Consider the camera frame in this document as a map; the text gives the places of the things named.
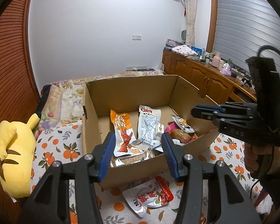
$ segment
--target yellow plush toy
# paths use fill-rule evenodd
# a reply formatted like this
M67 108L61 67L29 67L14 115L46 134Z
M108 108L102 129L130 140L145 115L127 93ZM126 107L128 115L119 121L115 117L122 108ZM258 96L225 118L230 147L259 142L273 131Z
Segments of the yellow plush toy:
M0 181L14 198L30 195L30 176L35 138L32 129L39 122L33 114L27 124L2 121L0 123Z

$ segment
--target cardboard box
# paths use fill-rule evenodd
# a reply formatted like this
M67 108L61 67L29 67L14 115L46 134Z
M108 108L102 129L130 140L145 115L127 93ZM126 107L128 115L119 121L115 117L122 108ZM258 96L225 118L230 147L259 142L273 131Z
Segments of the cardboard box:
M165 128L173 115L179 115L196 130L199 138L184 146L186 153L198 155L211 145L218 136L218 129L211 121L191 116L191 109L197 104L217 105L208 96L198 96L199 89L177 75L147 77L110 78L85 84L83 97L83 154L91 153L101 144L109 131L114 132L110 120L110 109L117 113L129 113L130 121L137 136L139 105L161 109L161 123ZM164 155L146 161L109 168L100 185L108 189L147 176L166 171Z

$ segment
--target window blind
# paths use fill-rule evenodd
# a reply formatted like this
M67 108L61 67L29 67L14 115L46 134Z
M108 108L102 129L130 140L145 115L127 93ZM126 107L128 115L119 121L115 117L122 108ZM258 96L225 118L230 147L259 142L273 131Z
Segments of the window blind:
M266 0L218 0L213 51L248 70L245 60L263 45L280 50L280 18L271 5ZM273 58L280 74L278 54L266 50L261 55Z

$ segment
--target curtain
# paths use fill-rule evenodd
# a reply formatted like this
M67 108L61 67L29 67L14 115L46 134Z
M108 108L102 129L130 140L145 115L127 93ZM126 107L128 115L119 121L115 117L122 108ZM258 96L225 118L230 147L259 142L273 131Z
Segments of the curtain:
M197 0L185 0L187 18L186 45L195 46L195 18L197 11Z

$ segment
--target pink snack package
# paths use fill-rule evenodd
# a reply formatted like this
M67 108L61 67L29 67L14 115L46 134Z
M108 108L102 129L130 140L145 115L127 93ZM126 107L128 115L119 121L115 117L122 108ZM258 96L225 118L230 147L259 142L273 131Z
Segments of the pink snack package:
M174 196L161 176L122 192L133 211L144 217L147 208L164 206L173 200Z
M167 128L165 129L165 132L168 132L170 134L170 132L174 129L179 129L177 123L172 122L170 125L167 126Z

